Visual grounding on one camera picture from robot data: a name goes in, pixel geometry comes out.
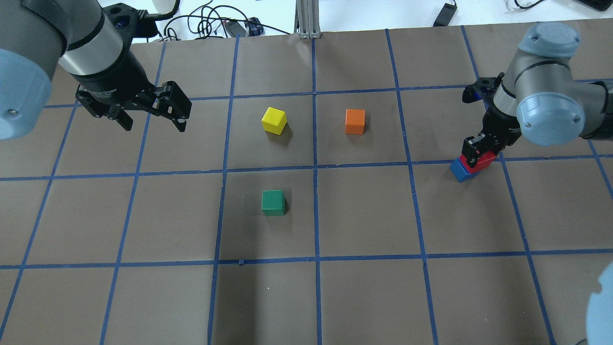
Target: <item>black connector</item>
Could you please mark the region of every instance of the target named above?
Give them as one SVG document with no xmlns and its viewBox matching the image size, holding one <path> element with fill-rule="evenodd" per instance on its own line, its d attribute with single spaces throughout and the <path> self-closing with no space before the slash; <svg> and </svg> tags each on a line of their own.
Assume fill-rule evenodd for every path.
<svg viewBox="0 0 613 345">
<path fill-rule="evenodd" d="M 447 26 L 458 9 L 456 5 L 445 4 L 434 21 L 434 26 Z"/>
</svg>

